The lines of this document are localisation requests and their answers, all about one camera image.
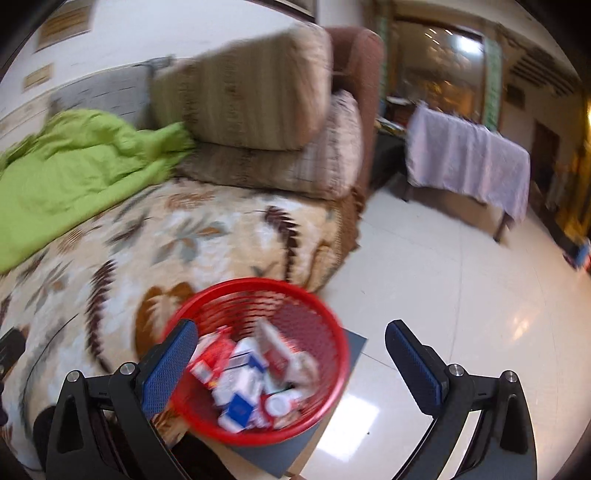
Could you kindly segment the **beige wall switch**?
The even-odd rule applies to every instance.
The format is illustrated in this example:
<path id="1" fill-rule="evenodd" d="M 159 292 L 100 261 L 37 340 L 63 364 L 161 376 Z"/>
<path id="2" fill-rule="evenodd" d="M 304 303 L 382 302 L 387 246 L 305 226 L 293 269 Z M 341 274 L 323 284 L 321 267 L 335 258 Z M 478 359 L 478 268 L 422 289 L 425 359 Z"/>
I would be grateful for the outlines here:
<path id="1" fill-rule="evenodd" d="M 53 77 L 53 67 L 54 65 L 50 63 L 25 76 L 23 79 L 23 90 L 30 90 L 51 80 Z"/>

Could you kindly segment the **table with lilac cloth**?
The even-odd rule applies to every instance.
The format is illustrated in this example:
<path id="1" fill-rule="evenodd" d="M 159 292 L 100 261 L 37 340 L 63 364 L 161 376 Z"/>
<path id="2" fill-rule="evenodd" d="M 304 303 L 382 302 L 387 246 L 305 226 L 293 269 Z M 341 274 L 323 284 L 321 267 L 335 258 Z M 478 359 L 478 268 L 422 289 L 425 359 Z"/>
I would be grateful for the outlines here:
<path id="1" fill-rule="evenodd" d="M 406 130 L 409 187 L 468 196 L 502 211 L 494 235 L 524 220 L 530 188 L 530 154 L 481 124 L 419 104 Z"/>

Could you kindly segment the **striped pillow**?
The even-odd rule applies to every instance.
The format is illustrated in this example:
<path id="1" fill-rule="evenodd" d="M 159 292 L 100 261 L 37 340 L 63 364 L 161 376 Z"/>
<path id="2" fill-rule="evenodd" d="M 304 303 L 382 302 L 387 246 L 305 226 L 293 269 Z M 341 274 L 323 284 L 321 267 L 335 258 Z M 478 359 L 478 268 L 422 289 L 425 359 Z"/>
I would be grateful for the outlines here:
<path id="1" fill-rule="evenodd" d="M 362 123 L 351 93 L 332 94 L 325 128 L 298 151 L 266 151 L 201 143 L 175 172 L 240 188 L 280 190 L 322 200 L 346 196 L 363 164 Z"/>
<path id="2" fill-rule="evenodd" d="M 332 40 L 295 23 L 158 71 L 150 87 L 158 125 L 198 140 L 256 150 L 300 150 L 322 130 L 332 90 Z"/>

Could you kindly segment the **lower striped pillow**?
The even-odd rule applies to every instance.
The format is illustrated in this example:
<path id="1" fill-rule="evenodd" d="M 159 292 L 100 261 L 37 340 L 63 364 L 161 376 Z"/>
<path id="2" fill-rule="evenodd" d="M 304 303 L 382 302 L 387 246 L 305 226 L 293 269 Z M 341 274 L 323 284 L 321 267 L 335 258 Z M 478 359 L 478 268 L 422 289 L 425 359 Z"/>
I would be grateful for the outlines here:
<path id="1" fill-rule="evenodd" d="M 363 164 L 362 123 L 351 93 L 332 94 L 325 128 L 298 151 L 266 151 L 201 143 L 175 172 L 240 188 L 280 190 L 322 200 L 346 196 Z"/>

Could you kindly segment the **green quilt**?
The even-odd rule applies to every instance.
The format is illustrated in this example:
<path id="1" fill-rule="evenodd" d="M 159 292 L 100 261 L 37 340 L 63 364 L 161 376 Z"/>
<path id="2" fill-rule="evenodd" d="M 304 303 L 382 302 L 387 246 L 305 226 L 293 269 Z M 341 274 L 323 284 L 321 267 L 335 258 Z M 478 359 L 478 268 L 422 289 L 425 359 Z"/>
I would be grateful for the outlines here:
<path id="1" fill-rule="evenodd" d="M 54 115 L 1 155 L 1 270 L 166 181 L 194 147 L 181 123 L 142 130 L 100 110 Z"/>

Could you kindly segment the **grey quilted pillow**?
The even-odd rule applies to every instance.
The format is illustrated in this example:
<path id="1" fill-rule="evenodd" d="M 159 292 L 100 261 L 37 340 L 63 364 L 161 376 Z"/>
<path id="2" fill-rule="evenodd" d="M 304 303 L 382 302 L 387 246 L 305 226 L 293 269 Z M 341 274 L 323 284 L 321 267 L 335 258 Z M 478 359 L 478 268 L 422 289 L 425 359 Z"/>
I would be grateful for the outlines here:
<path id="1" fill-rule="evenodd" d="M 155 73 L 172 65 L 174 57 L 156 57 L 112 70 L 96 72 L 55 90 L 47 118 L 72 109 L 113 114 L 136 129 L 155 129 L 150 86 Z"/>

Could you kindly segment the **red plastic mesh basket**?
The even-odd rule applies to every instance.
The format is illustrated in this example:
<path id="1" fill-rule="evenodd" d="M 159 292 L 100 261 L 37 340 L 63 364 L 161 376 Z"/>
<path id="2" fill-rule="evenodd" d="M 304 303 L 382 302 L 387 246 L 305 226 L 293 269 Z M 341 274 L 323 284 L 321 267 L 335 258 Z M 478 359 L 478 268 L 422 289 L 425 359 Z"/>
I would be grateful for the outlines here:
<path id="1" fill-rule="evenodd" d="M 198 344 L 171 396 L 190 432 L 237 447 L 293 439 L 322 421 L 349 374 L 346 333 L 315 295 L 242 278 L 187 299 L 167 320 L 197 328 Z"/>

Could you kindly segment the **leaf pattern bed blanket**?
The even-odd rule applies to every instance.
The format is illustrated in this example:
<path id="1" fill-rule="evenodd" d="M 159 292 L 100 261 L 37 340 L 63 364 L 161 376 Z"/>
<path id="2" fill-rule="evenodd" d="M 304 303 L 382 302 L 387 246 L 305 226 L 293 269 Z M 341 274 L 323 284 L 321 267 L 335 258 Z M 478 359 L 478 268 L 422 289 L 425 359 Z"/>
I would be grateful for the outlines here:
<path id="1" fill-rule="evenodd" d="M 176 179 L 143 190 L 52 241 L 1 277 L 1 327 L 25 350 L 4 381 L 2 439 L 40 468 L 37 416 L 66 374 L 140 360 L 192 295 L 233 278 L 322 288 L 356 247 L 354 194 L 296 194 Z"/>

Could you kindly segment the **white blue medicine box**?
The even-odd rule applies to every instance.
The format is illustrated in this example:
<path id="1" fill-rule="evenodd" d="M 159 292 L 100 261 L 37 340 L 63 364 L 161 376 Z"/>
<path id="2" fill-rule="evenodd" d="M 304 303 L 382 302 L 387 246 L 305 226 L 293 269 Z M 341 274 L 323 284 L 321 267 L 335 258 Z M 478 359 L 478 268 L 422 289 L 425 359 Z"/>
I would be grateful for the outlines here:
<path id="1" fill-rule="evenodd" d="M 221 408 L 218 417 L 221 428 L 238 433 L 249 425 L 253 412 L 259 407 L 268 365 L 255 338 L 238 341 L 212 390 L 214 405 Z"/>

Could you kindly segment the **upper striped pillow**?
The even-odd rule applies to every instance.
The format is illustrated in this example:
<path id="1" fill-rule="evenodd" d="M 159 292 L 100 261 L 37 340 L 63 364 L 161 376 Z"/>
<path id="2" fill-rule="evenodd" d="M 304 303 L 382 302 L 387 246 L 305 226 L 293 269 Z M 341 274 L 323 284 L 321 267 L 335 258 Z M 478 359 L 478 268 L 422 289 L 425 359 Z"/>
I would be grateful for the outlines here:
<path id="1" fill-rule="evenodd" d="M 158 71 L 150 87 L 158 125 L 198 140 L 256 150 L 300 150 L 322 130 L 332 90 L 332 40 L 295 23 Z"/>

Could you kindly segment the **framed wall plaque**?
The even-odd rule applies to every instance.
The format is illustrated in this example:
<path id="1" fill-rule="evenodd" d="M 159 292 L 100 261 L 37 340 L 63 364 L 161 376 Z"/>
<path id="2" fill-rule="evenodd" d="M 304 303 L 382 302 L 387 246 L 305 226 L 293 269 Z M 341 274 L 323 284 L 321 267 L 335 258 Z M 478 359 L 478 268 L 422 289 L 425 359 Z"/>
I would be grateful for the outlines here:
<path id="1" fill-rule="evenodd" d="M 41 25 L 36 51 L 91 30 L 94 0 L 66 1 Z"/>

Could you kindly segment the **red paper package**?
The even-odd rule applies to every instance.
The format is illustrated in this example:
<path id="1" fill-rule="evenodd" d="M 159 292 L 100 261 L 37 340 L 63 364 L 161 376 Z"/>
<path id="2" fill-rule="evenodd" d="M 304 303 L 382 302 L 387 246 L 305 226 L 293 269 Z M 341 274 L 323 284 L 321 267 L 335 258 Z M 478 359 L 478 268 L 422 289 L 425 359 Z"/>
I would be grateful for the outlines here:
<path id="1" fill-rule="evenodd" d="M 189 360 L 187 371 L 208 390 L 214 389 L 235 350 L 235 341 L 230 335 L 229 326 L 223 326 L 204 335 L 199 339 Z"/>

